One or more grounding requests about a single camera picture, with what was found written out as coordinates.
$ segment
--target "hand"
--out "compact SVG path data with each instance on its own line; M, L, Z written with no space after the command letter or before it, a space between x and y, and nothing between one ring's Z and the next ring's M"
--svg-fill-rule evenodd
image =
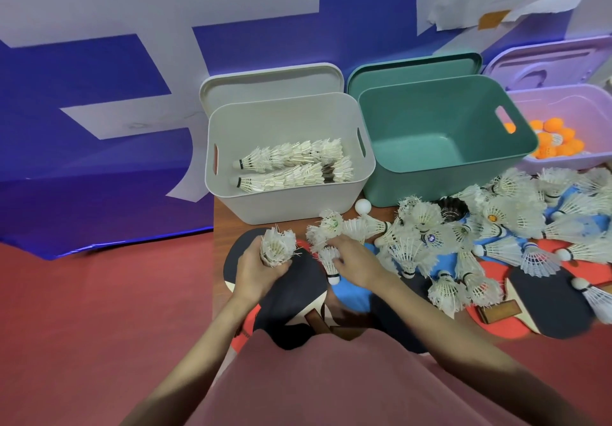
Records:
M356 286L374 292L373 288L391 275L376 256L355 239L341 234L327 243L340 252L342 261L333 260L338 272Z
M253 239L251 245L238 259L236 285L232 298L247 306L249 312L264 298L272 284L287 273L291 265L291 260L274 268L264 265L259 257L262 238L257 236Z

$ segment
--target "pink shirt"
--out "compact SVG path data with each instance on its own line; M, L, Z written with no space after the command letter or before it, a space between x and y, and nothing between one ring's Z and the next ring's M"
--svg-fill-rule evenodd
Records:
M449 375L369 329L285 351L256 331L204 399L211 425L524 425Z

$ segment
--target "green bin lid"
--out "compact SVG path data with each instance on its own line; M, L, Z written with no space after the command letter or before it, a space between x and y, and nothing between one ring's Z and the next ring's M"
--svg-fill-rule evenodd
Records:
M372 87L478 74L481 66L482 56L477 52L368 63L351 73L346 92L359 100L359 95Z

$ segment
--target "bin lid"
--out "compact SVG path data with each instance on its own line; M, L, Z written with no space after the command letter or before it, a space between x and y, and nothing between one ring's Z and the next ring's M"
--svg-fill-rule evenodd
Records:
M476 52L368 63L351 73L346 92L359 100L359 95L372 87L477 74L481 66L482 56Z
M216 74L200 87L208 116L226 104L342 92L344 77L332 63L283 66L240 73Z
M612 36L557 41L508 49L483 74L507 91L582 84L612 54Z

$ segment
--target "black shuttlecock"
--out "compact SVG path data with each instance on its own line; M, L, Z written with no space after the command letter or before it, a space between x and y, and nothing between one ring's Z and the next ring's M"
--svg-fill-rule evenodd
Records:
M443 197L440 200L433 201L432 204L440 206L445 223L459 221L470 213L468 205L463 200L454 197Z

